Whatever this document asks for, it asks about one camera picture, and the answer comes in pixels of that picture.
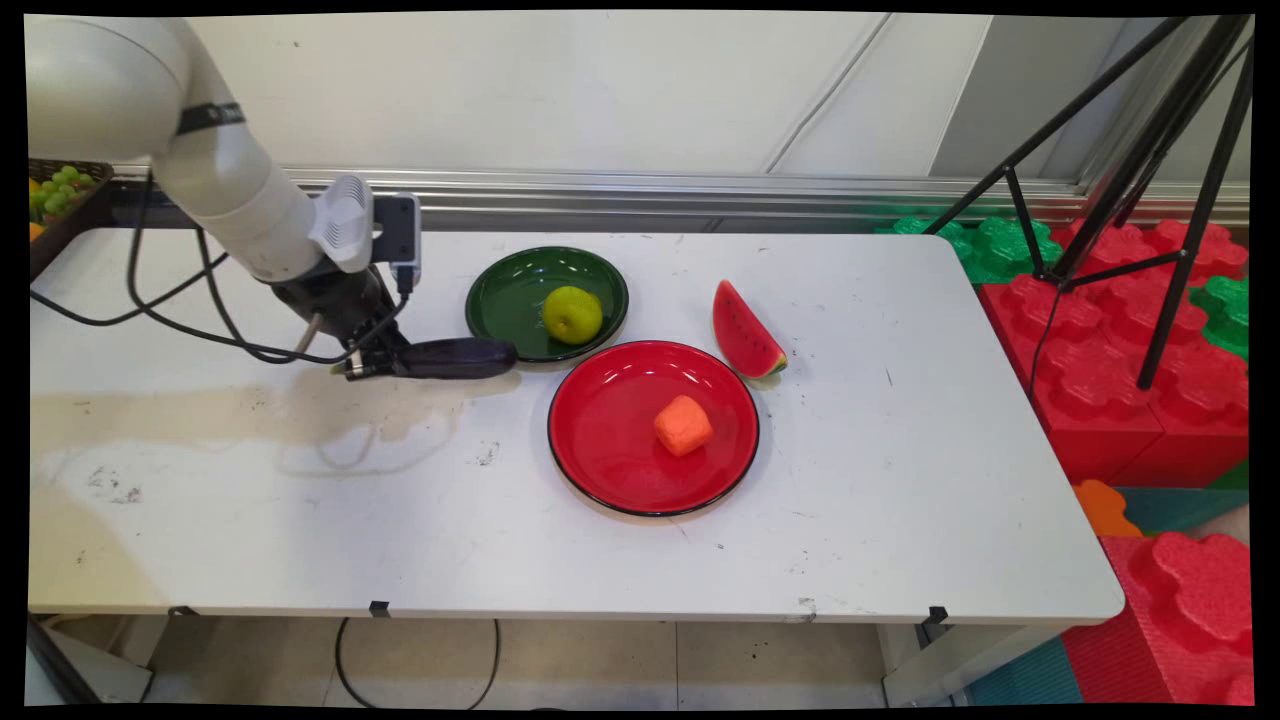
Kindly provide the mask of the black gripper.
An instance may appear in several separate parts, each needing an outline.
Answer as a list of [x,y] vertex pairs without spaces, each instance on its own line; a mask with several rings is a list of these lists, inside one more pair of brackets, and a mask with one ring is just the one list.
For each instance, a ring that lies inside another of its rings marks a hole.
[[351,382],[399,375],[397,351],[410,346],[401,332],[396,301],[380,273],[369,266],[357,273],[315,270],[293,281],[270,283],[273,295],[307,323],[298,351],[324,333],[343,348],[358,346],[344,360]]

